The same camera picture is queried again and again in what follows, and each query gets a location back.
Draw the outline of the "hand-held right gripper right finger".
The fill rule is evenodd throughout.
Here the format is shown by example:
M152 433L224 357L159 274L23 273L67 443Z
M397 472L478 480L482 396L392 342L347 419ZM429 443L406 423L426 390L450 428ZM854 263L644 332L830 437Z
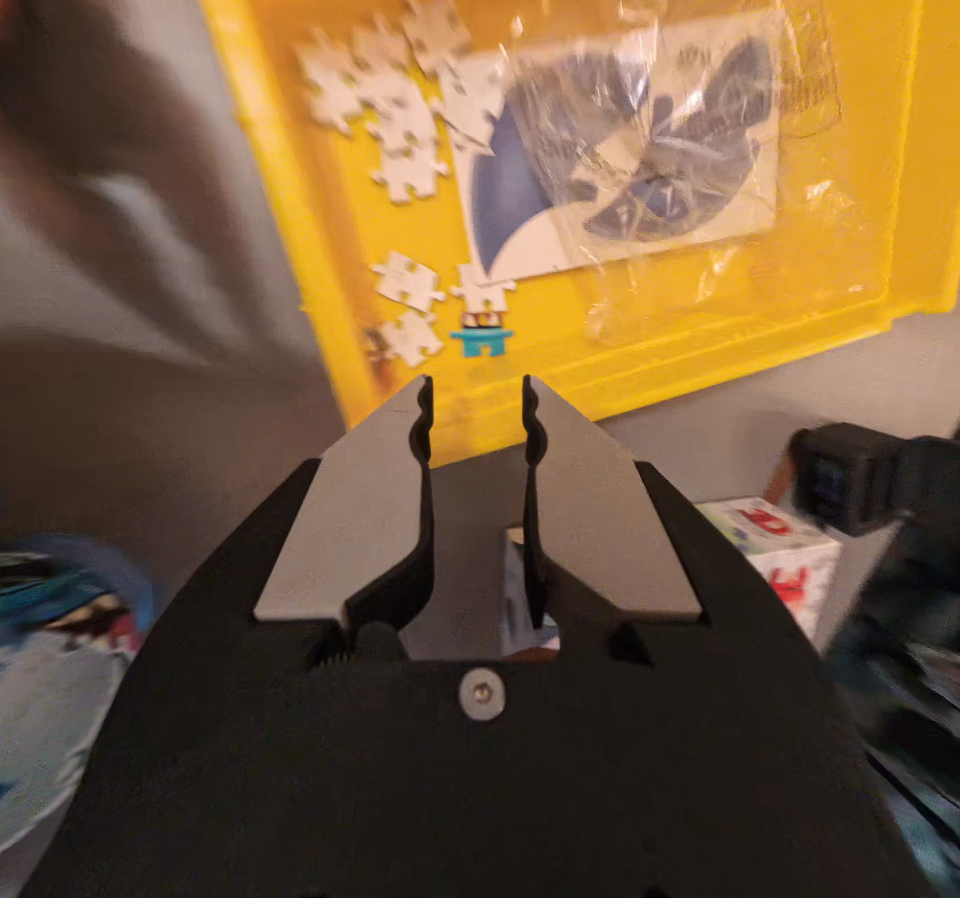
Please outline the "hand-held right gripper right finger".
M540 378L522 384L524 586L560 628L695 623L703 607L632 453Z

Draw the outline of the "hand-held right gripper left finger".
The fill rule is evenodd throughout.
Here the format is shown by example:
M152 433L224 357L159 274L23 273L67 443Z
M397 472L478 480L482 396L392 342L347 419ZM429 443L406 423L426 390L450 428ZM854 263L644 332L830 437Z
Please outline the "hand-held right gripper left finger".
M406 628L434 588L433 382L415 377L319 459L253 616Z

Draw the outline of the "yellow plastic bin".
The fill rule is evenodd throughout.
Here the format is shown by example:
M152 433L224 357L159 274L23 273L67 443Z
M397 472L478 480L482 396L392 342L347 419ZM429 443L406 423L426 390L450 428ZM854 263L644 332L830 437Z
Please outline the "yellow plastic bin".
M439 464L958 292L958 0L200 0L348 428Z

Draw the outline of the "blue puzzle ball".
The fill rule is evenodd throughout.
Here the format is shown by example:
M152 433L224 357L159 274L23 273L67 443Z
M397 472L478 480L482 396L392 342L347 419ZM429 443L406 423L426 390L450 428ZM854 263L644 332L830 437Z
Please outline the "blue puzzle ball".
M157 598L113 546L35 533L2 544L1 599L5 853L74 795Z

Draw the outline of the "printed puzzle box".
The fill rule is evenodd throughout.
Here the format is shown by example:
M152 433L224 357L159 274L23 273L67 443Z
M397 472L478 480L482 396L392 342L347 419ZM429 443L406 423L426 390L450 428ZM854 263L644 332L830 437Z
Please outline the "printed puzzle box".
M760 573L813 641L841 553L840 542L795 511L761 497L704 502L697 508ZM510 656L536 648L556 651L560 634L553 619L546 615L540 628L535 628L531 619L524 585L522 527L507 529L504 538L500 654Z

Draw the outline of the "white puzzle piece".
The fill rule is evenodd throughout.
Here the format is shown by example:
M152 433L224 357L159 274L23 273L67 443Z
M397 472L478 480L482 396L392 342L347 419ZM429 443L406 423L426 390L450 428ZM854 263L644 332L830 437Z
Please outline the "white puzzle piece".
M517 289L517 282L490 282L478 274L471 264L457 266L459 284L449 293L462 301L462 330L501 330L508 311L507 293Z
M401 361L409 368L423 365L429 357L438 355L445 343L434 330L437 316L409 310L399 318L389 320L378 328L389 361Z
M447 299L438 272L402 252L392 250L383 261L368 268L376 279L375 292L406 308L428 315L434 304Z

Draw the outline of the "teal puzzle piece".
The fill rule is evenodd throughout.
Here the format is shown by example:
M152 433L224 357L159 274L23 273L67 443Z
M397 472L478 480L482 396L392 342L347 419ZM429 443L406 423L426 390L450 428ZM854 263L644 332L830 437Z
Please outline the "teal puzzle piece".
M513 335L511 329L488 326L465 327L449 333L451 339L461 343L465 359L502 357Z

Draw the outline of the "pile of white puzzle pieces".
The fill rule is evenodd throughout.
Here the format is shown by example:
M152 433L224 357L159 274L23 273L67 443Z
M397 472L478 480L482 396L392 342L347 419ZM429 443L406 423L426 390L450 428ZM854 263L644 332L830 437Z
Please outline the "pile of white puzzle pieces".
M473 38L454 0L404 0L397 24L378 13L348 43L313 28L294 47L315 124L344 137L364 120L379 148L370 173L395 205L435 196L450 175L440 128L461 156L493 157L506 102L498 57L469 58Z

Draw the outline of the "clear plastic bag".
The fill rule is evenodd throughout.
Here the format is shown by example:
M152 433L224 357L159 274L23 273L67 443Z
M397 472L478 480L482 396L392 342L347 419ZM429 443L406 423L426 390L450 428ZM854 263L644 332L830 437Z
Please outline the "clear plastic bag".
M882 289L823 0L478 0L506 102L458 155L469 263L567 274L593 340L839 312Z

